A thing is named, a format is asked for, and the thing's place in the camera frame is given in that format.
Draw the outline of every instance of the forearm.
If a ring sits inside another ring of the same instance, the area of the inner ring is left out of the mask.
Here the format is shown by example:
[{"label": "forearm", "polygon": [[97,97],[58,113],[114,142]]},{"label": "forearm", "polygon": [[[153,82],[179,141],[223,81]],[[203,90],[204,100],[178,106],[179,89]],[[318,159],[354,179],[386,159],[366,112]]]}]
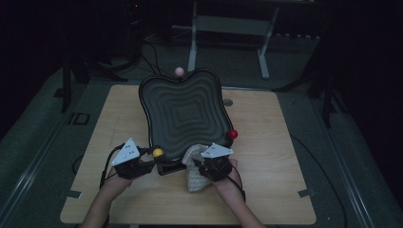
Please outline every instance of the forearm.
[{"label": "forearm", "polygon": [[101,228],[108,215],[113,199],[99,192],[86,214],[81,228]]},{"label": "forearm", "polygon": [[257,228],[264,227],[260,220],[255,216],[251,209],[246,205],[245,202],[240,202],[237,204],[228,204],[232,213],[237,217],[242,228]]}]

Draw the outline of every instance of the controller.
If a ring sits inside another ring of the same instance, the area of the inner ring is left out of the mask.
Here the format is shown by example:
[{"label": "controller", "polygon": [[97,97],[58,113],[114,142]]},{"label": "controller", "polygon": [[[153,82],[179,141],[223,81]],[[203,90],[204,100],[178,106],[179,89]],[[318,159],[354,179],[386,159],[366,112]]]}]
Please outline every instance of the controller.
[{"label": "controller", "polygon": [[201,153],[204,161],[194,160],[199,167],[201,175],[212,181],[220,181],[228,176],[232,171],[232,164],[228,156],[233,154],[232,149],[213,143],[207,150]]},{"label": "controller", "polygon": [[[141,162],[140,158],[144,154],[152,154],[154,160]],[[111,164],[119,177],[131,180],[151,173],[154,165],[161,159],[163,159],[163,151],[159,146],[141,148],[130,138]]]}]

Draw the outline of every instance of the gray carpet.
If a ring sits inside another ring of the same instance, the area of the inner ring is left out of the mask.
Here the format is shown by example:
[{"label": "gray carpet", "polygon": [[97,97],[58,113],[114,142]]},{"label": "gray carpet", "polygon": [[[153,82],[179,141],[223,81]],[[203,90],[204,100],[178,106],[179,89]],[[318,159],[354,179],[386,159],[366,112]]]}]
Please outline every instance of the gray carpet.
[{"label": "gray carpet", "polygon": [[[158,51],[159,67],[167,73],[173,74],[175,67],[187,66],[189,47],[157,45],[154,40],[149,41]],[[271,78],[265,81],[260,78],[256,52],[251,49],[201,46],[197,67],[215,71],[223,86],[270,90],[292,82],[301,74],[315,44],[316,41],[310,39],[273,39],[266,54]],[[144,46],[144,56],[155,64],[151,46]],[[149,65],[141,61],[138,67],[120,72],[120,75],[129,79],[126,84],[137,85],[141,79],[152,74],[150,71]],[[89,85],[73,84],[73,103],[68,112],[62,114],[61,99],[53,97],[56,88],[62,84],[62,77],[60,71],[55,73],[0,142],[2,208],[12,196],[29,163],[38,155],[43,155],[34,182],[21,200],[11,207],[13,210],[8,219],[2,221],[4,227],[74,227],[74,224],[63,224],[59,219],[74,180],[71,165],[86,151],[107,92],[116,84],[101,75],[94,74],[92,78]],[[307,86],[301,85],[278,95],[290,134],[297,138],[293,139],[293,144],[306,184],[317,192],[312,197],[317,222],[303,227],[343,227],[345,220],[347,227],[362,225],[351,203],[350,190],[345,185],[343,175],[340,175],[332,142],[336,143],[371,216],[374,226],[367,227],[399,227],[403,224],[402,212],[394,202],[351,116],[337,108],[337,113],[331,114],[333,128],[329,131],[317,115],[321,100],[308,99],[305,94]],[[89,123],[69,123],[72,113],[89,114]]]}]

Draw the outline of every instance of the red ball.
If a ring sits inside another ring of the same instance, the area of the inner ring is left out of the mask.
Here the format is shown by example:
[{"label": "red ball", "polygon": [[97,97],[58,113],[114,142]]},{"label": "red ball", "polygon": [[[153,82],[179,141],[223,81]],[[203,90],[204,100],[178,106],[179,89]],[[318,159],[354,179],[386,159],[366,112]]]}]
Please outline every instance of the red ball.
[{"label": "red ball", "polygon": [[236,131],[236,130],[230,130],[230,131],[228,131],[228,137],[229,137],[231,140],[236,139],[237,136],[238,136],[238,131]]}]

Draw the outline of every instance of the pink ball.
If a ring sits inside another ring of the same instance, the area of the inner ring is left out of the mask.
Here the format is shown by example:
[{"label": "pink ball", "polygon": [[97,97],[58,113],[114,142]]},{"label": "pink ball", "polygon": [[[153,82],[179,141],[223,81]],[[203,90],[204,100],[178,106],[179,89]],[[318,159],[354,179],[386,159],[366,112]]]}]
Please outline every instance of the pink ball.
[{"label": "pink ball", "polygon": [[184,70],[183,70],[182,67],[177,67],[177,68],[175,69],[175,75],[176,75],[177,77],[182,77],[183,74],[184,74]]}]

